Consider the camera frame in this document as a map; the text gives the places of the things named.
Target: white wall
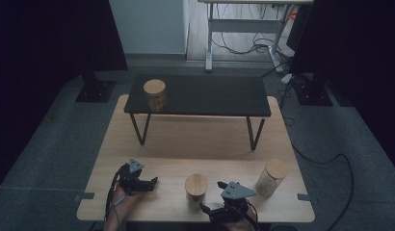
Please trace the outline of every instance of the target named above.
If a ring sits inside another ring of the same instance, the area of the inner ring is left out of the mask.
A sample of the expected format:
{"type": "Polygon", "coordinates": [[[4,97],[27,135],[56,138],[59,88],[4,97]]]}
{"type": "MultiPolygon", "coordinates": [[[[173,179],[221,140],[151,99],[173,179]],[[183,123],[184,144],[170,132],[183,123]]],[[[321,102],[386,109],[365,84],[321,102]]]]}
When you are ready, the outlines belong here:
{"type": "Polygon", "coordinates": [[[188,0],[110,0],[125,54],[186,54],[188,0]]]}

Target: black table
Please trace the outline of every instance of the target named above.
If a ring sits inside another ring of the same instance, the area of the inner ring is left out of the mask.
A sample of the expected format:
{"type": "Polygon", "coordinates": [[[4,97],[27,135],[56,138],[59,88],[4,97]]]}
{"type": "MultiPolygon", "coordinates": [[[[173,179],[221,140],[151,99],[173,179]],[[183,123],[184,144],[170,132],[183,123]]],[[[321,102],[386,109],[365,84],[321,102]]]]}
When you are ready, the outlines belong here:
{"type": "Polygon", "coordinates": [[[138,75],[130,91],[124,111],[131,116],[141,145],[145,144],[147,127],[152,114],[185,116],[245,116],[249,128],[251,150],[255,150],[265,117],[271,115],[266,91],[260,77],[138,75]],[[166,84],[168,103],[162,111],[149,108],[150,96],[144,84],[159,79],[166,84]],[[147,114],[141,137],[134,114],[147,114]],[[250,117],[262,117],[253,138],[250,117]]]}

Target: black cable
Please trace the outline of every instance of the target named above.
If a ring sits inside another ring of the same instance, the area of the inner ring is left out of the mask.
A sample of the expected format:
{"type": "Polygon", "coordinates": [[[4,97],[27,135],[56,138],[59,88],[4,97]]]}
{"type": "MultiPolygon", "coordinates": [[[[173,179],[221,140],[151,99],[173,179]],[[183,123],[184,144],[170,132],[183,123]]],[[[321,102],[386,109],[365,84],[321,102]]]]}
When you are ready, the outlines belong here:
{"type": "MultiPolygon", "coordinates": [[[[240,8],[240,19],[243,17],[243,4],[240,4],[241,8],[240,8]]],[[[239,14],[237,13],[237,6],[236,5],[236,18],[239,16],[239,14]]]]}
{"type": "Polygon", "coordinates": [[[284,60],[284,61],[288,61],[290,59],[290,57],[288,57],[287,55],[285,55],[284,53],[282,53],[279,50],[279,47],[276,49],[276,52],[279,54],[279,56],[284,60]]]}
{"type": "Polygon", "coordinates": [[[94,221],[94,222],[92,223],[92,226],[90,227],[89,231],[92,231],[92,230],[94,229],[95,225],[96,225],[96,221],[94,221]]]}
{"type": "Polygon", "coordinates": [[[250,11],[250,14],[251,14],[251,18],[254,18],[254,14],[252,14],[252,11],[251,11],[251,6],[250,6],[250,4],[249,4],[249,11],[250,11]]]}
{"type": "Polygon", "coordinates": [[[287,63],[288,63],[288,62],[284,62],[284,63],[281,63],[281,64],[275,66],[275,67],[274,67],[273,69],[271,69],[269,72],[263,74],[260,78],[266,77],[268,74],[270,74],[271,72],[273,72],[273,71],[274,71],[275,69],[277,69],[279,66],[281,66],[281,65],[283,65],[283,64],[287,64],[287,63]]]}
{"type": "MultiPolygon", "coordinates": [[[[223,12],[223,14],[222,14],[222,17],[224,16],[225,9],[226,9],[227,7],[228,7],[228,4],[227,4],[226,7],[224,8],[224,12],[223,12]]],[[[222,18],[222,17],[220,16],[219,4],[216,4],[216,12],[217,12],[218,18],[222,18]]],[[[264,52],[267,52],[267,51],[269,50],[269,48],[270,48],[269,45],[266,45],[266,44],[257,44],[257,43],[255,43],[255,41],[254,41],[254,42],[253,42],[253,46],[252,46],[248,51],[236,51],[236,50],[234,50],[234,49],[232,49],[232,48],[230,48],[230,47],[227,46],[227,44],[225,43],[225,40],[224,40],[224,34],[223,34],[223,33],[221,33],[221,36],[222,36],[222,41],[223,41],[224,45],[219,45],[219,44],[216,43],[213,39],[212,39],[212,42],[213,42],[215,45],[217,45],[217,46],[219,46],[219,47],[221,47],[221,48],[227,49],[230,53],[236,54],[236,55],[245,55],[245,54],[249,54],[249,53],[251,53],[251,52],[253,52],[253,51],[256,51],[256,52],[258,52],[258,53],[264,53],[264,52]]]]}
{"type": "Polygon", "coordinates": [[[243,219],[248,221],[251,227],[254,228],[255,231],[260,231],[260,226],[258,225],[258,223],[255,222],[251,217],[249,217],[249,215],[242,213],[240,210],[234,208],[233,206],[229,206],[228,209],[239,214],[243,219]]]}
{"type": "Polygon", "coordinates": [[[282,107],[284,107],[284,100],[287,97],[287,92],[292,88],[293,86],[293,80],[296,77],[296,75],[291,76],[290,80],[287,82],[287,84],[285,85],[285,90],[284,90],[284,94],[280,95],[280,103],[279,103],[279,109],[281,110],[282,107]]]}
{"type": "Polygon", "coordinates": [[[276,19],[278,19],[279,5],[276,5],[276,19]]]}
{"type": "Polygon", "coordinates": [[[264,7],[264,11],[263,11],[263,15],[261,16],[261,19],[264,19],[264,15],[266,14],[266,10],[267,10],[267,4],[266,4],[266,6],[264,7]]]}
{"type": "Polygon", "coordinates": [[[256,40],[254,40],[257,37],[257,35],[258,35],[258,33],[255,34],[254,38],[252,39],[252,43],[254,43],[254,44],[257,44],[256,42],[259,41],[259,40],[267,40],[267,41],[270,41],[270,42],[274,42],[273,40],[271,40],[269,38],[258,38],[256,40]]]}
{"type": "Polygon", "coordinates": [[[254,212],[255,212],[255,222],[257,222],[258,223],[258,214],[257,214],[257,210],[255,209],[255,207],[250,203],[250,202],[248,202],[248,204],[252,207],[252,209],[254,210],[254,212]]]}
{"type": "Polygon", "coordinates": [[[113,181],[111,182],[110,190],[108,190],[107,201],[105,202],[105,217],[104,217],[104,219],[107,219],[108,214],[110,213],[110,210],[111,210],[110,206],[111,206],[111,201],[113,200],[114,188],[116,186],[117,178],[119,177],[119,173],[121,172],[121,170],[123,168],[124,168],[124,166],[121,166],[119,168],[119,170],[116,172],[116,174],[114,175],[113,181]]]}
{"type": "Polygon", "coordinates": [[[333,159],[331,159],[331,160],[329,160],[329,161],[327,161],[327,162],[316,162],[316,161],[313,161],[313,160],[309,159],[308,157],[304,156],[304,155],[302,154],[302,152],[301,152],[296,146],[294,146],[293,143],[291,143],[291,145],[293,146],[294,150],[295,150],[301,157],[303,157],[304,159],[306,159],[307,161],[309,161],[309,162],[312,163],[312,164],[320,165],[320,166],[328,165],[328,164],[332,163],[333,161],[335,161],[337,158],[339,158],[339,157],[341,157],[341,156],[342,156],[343,158],[345,158],[345,161],[346,161],[347,164],[348,164],[348,168],[349,168],[349,170],[350,170],[350,175],[351,175],[351,192],[350,192],[350,197],[349,197],[349,199],[348,199],[348,201],[347,201],[347,204],[345,205],[344,209],[342,210],[341,214],[339,215],[339,217],[338,217],[338,218],[335,220],[335,222],[329,227],[328,230],[330,231],[330,230],[332,230],[332,228],[335,226],[335,224],[345,215],[345,212],[348,210],[348,207],[349,207],[349,205],[351,204],[351,201],[352,201],[352,199],[353,199],[353,197],[354,197],[355,179],[354,179],[354,173],[353,173],[353,171],[352,171],[351,163],[350,163],[348,157],[347,157],[346,155],[342,154],[342,153],[339,153],[339,154],[336,155],[333,159]]]}

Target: wooden table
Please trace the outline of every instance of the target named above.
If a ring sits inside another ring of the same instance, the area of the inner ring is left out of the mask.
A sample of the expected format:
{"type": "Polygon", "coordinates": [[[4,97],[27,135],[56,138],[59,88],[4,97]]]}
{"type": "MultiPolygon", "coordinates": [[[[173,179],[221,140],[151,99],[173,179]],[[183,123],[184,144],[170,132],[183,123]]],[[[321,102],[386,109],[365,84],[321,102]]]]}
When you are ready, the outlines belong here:
{"type": "MultiPolygon", "coordinates": [[[[257,195],[250,202],[260,222],[311,222],[315,215],[300,168],[288,138],[277,101],[268,97],[272,116],[264,124],[261,141],[250,150],[244,117],[155,115],[149,124],[148,142],[138,142],[129,115],[123,111],[128,95],[119,98],[96,159],[86,193],[77,211],[81,220],[103,220],[107,192],[115,172],[130,158],[145,165],[141,180],[159,177],[154,192],[148,192],[127,220],[209,221],[201,211],[191,211],[186,202],[185,180],[193,173],[209,182],[206,205],[212,209],[223,204],[218,181],[240,182],[254,189],[266,161],[278,158],[289,166],[288,176],[276,192],[265,200],[257,195]]],[[[137,115],[140,122],[146,115],[137,115]]],[[[261,118],[254,118],[253,125],[261,118]]]]}
{"type": "Polygon", "coordinates": [[[208,14],[208,40],[206,48],[206,71],[212,71],[212,33],[264,33],[275,34],[274,43],[269,47],[269,55],[273,61],[276,72],[284,72],[279,55],[277,54],[278,42],[284,30],[288,11],[292,5],[312,4],[313,0],[198,0],[209,4],[208,14]],[[213,16],[214,4],[280,4],[285,5],[280,19],[225,19],[213,16]]]}

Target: desk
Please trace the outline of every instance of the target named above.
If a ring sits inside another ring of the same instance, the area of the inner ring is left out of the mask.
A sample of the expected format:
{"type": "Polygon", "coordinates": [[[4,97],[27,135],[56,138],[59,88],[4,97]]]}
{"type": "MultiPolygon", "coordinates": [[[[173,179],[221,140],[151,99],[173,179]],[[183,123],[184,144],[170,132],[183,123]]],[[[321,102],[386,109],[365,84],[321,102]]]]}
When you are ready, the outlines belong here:
{"type": "Polygon", "coordinates": [[[244,116],[247,119],[251,150],[257,146],[265,117],[271,114],[267,94],[260,77],[230,76],[138,75],[132,85],[131,97],[124,111],[130,114],[138,140],[142,145],[145,143],[152,114],[244,116]],[[144,90],[144,84],[153,79],[159,79],[166,85],[167,104],[159,112],[153,112],[150,109],[150,96],[144,90]],[[142,137],[134,114],[148,114],[142,137]],[[253,116],[262,117],[255,138],[250,120],[253,116]]]}
{"type": "MultiPolygon", "coordinates": [[[[206,176],[209,188],[206,205],[220,208],[223,200],[217,181],[238,181],[254,189],[265,162],[279,158],[289,167],[288,176],[267,200],[257,195],[250,202],[260,222],[311,222],[315,215],[309,201],[297,198],[307,194],[303,177],[288,138],[277,101],[268,97],[272,115],[264,124],[265,133],[255,151],[247,149],[244,117],[155,115],[149,125],[148,142],[140,145],[131,120],[123,111],[128,95],[122,95],[112,116],[92,170],[86,193],[77,211],[81,220],[103,220],[105,201],[115,172],[130,158],[145,165],[140,176],[158,176],[154,192],[138,203],[127,220],[208,222],[201,211],[191,211],[186,202],[184,183],[188,175],[206,176]]],[[[146,115],[137,115],[146,122],[146,115]]],[[[261,118],[254,118],[259,124],[261,118]]]]}
{"type": "Polygon", "coordinates": [[[206,48],[206,65],[205,70],[212,70],[212,33],[265,33],[276,34],[274,43],[269,47],[269,54],[273,61],[277,73],[283,73],[281,62],[277,54],[277,46],[285,27],[287,14],[290,5],[312,4],[313,0],[198,0],[199,2],[209,4],[210,13],[208,15],[208,40],[206,48]],[[280,19],[276,20],[258,20],[258,19],[222,19],[213,17],[214,4],[281,4],[285,5],[283,14],[280,19]]]}

